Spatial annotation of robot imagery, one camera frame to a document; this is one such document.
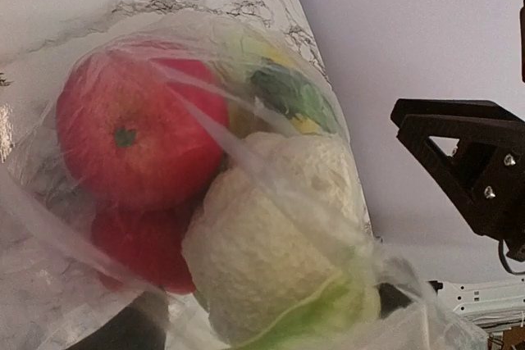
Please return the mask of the red fake apple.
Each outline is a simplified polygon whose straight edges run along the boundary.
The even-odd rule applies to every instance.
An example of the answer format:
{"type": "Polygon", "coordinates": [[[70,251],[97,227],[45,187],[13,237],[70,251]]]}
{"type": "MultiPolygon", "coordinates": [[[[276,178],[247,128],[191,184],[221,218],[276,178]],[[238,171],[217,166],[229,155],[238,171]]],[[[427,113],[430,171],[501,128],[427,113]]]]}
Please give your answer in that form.
{"type": "Polygon", "coordinates": [[[91,241],[133,273],[169,292],[195,291],[181,243],[194,208],[188,203],[167,210],[97,208],[91,241]]]}
{"type": "Polygon", "coordinates": [[[132,208],[168,208],[201,192],[221,147],[187,103],[228,125],[216,78],[199,60],[109,48],[78,61],[56,105],[57,139],[72,178],[94,196],[132,208]]]}

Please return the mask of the clear zip top bag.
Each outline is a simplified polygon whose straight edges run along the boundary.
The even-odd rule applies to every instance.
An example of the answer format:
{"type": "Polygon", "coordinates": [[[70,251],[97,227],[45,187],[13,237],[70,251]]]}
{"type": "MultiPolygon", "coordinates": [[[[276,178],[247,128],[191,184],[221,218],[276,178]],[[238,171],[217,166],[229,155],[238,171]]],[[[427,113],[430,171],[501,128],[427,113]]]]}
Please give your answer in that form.
{"type": "Polygon", "coordinates": [[[2,348],[486,348],[373,238],[330,85],[269,33],[181,12],[2,70],[2,348]]]}

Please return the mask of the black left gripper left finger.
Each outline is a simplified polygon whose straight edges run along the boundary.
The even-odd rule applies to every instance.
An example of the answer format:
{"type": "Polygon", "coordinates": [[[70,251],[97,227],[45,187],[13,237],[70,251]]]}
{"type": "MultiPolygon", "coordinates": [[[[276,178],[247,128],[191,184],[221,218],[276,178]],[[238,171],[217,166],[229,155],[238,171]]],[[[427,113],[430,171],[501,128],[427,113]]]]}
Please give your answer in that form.
{"type": "Polygon", "coordinates": [[[163,350],[168,322],[166,294],[144,292],[71,350],[163,350]]]}

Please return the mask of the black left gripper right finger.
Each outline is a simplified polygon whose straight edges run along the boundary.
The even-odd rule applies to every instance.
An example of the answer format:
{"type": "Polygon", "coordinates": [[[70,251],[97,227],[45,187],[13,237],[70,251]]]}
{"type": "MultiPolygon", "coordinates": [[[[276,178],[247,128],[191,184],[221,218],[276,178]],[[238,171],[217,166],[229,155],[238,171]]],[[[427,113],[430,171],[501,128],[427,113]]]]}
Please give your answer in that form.
{"type": "Polygon", "coordinates": [[[475,234],[524,260],[524,121],[491,101],[399,99],[398,140],[475,234]]]}

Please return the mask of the white green fake cabbage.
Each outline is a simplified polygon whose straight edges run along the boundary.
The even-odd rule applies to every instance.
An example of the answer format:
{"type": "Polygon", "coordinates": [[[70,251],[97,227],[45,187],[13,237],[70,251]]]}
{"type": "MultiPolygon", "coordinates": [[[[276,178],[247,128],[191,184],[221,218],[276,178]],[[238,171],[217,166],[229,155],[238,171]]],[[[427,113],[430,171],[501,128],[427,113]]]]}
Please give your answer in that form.
{"type": "Polygon", "coordinates": [[[235,143],[182,243],[217,335],[288,348],[373,321],[373,238],[349,145],[256,132],[235,143]]]}

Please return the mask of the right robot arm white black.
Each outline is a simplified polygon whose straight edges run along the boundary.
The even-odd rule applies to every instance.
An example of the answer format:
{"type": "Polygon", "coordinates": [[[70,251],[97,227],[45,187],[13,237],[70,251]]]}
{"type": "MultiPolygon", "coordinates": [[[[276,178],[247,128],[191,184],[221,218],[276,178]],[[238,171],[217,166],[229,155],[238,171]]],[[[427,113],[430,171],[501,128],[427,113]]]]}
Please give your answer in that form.
{"type": "Polygon", "coordinates": [[[487,332],[524,327],[524,278],[455,284],[431,280],[429,284],[450,310],[487,332]]]}

